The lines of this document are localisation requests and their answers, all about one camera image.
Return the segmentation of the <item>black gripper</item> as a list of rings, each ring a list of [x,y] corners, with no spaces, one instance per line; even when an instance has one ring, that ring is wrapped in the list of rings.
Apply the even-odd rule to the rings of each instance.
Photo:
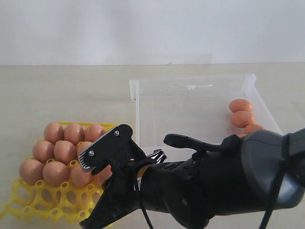
[[[132,153],[135,159],[130,159],[120,168],[109,164],[112,176],[103,185],[104,193],[91,214],[80,222],[81,228],[103,229],[143,207],[137,173],[144,166],[163,162],[167,156],[161,149],[154,150],[152,154],[146,156],[133,141]],[[95,174],[100,173],[102,169],[95,170]]]

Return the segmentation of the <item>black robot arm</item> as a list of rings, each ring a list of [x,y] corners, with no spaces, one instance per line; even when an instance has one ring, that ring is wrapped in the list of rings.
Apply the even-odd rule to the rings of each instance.
[[[129,125],[116,126],[79,154],[85,172],[112,169],[82,228],[102,229],[141,209],[168,213],[187,229],[203,229],[214,216],[262,211],[264,229],[275,209],[293,208],[305,194],[304,130],[259,130],[219,145],[168,134],[167,145],[194,150],[178,162],[167,162],[160,149],[146,155],[132,134]]]

